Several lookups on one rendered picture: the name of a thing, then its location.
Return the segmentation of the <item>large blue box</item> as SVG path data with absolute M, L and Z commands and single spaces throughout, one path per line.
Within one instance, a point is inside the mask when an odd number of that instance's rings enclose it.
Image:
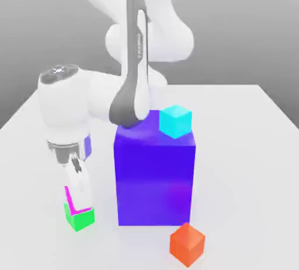
M 180 226 L 189 222 L 196 143 L 159 130 L 159 111 L 138 125 L 118 127 L 114 139 L 120 226 Z

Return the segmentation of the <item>small magenta cube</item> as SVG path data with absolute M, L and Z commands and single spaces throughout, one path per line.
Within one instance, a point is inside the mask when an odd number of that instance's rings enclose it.
M 75 207 L 74 207 L 74 204 L 73 204 L 68 186 L 65 186 L 64 189 L 65 189 L 65 195 L 66 195 L 66 198 L 67 198 L 68 207 L 69 207 L 71 216 L 78 215 L 80 213 L 84 213 L 84 212 L 90 211 L 92 209 L 91 207 L 87 207 L 85 209 L 76 210 Z

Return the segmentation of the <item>small green cube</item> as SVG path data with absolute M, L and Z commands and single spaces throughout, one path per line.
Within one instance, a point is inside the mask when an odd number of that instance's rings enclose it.
M 86 212 L 71 216 L 68 204 L 64 203 L 64 212 L 67 222 L 76 232 L 92 225 L 95 222 L 95 211 L 93 208 Z

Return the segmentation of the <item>small orange cube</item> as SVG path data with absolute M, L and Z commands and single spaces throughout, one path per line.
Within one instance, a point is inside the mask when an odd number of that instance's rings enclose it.
M 205 241 L 203 233 L 185 223 L 171 234 L 169 252 L 184 266 L 190 267 L 203 254 Z

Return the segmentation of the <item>small cyan cube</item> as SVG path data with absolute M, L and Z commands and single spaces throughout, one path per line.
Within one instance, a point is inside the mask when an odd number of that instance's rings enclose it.
M 192 131 L 192 111 L 174 105 L 159 111 L 159 130 L 173 139 Z

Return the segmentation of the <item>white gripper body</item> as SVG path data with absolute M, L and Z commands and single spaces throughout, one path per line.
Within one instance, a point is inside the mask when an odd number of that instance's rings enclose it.
M 87 209 L 93 205 L 89 173 L 76 153 L 71 153 L 65 167 L 68 190 L 74 209 Z

